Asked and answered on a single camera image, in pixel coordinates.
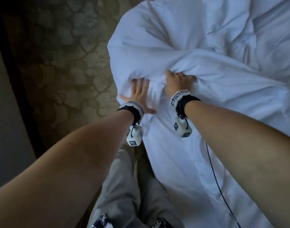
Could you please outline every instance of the white duvet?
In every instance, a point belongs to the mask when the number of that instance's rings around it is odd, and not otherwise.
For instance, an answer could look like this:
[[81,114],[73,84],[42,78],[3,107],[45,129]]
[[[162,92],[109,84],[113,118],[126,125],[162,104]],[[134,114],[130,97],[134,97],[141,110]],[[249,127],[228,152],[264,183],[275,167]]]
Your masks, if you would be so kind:
[[122,17],[108,51],[119,94],[129,96],[134,78],[151,80],[148,105],[158,113],[144,117],[143,140],[185,226],[271,227],[209,150],[230,215],[197,130],[185,139],[174,133],[164,73],[195,75],[192,92],[204,102],[290,136],[290,0],[145,1]]

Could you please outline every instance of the forearm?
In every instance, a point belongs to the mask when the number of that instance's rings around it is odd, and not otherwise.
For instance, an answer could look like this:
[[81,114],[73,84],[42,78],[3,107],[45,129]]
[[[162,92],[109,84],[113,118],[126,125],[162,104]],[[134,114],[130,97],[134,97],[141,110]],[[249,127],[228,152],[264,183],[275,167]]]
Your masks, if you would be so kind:
[[74,227],[133,119],[122,110],[74,131],[0,188],[0,227]]
[[185,114],[273,225],[290,227],[290,137],[200,101],[187,103]]

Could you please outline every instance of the patterned carpet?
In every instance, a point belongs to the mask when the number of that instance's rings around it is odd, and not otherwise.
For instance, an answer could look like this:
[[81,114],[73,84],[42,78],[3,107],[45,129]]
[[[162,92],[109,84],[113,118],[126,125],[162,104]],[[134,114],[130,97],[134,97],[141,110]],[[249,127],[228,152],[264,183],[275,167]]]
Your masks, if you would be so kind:
[[119,106],[106,46],[141,1],[18,0],[2,11],[46,148]]

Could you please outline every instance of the leg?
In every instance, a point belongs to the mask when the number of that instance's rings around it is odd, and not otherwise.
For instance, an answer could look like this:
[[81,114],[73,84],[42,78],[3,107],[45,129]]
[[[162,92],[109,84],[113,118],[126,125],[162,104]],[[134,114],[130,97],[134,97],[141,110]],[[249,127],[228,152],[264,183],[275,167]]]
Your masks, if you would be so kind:
[[102,215],[106,214],[114,227],[145,228],[137,218],[137,190],[133,181],[134,149],[122,146],[113,161],[88,222],[90,228]]
[[141,205],[139,208],[141,221],[152,227],[157,218],[164,218],[174,228],[184,228],[168,193],[152,172],[146,151],[139,158],[137,167],[141,192]]

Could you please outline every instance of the wall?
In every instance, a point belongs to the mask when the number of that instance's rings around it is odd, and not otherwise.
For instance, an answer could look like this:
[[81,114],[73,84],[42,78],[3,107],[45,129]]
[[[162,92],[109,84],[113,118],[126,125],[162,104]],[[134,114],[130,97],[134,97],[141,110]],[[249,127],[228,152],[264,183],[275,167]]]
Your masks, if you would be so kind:
[[35,161],[0,54],[0,187]]

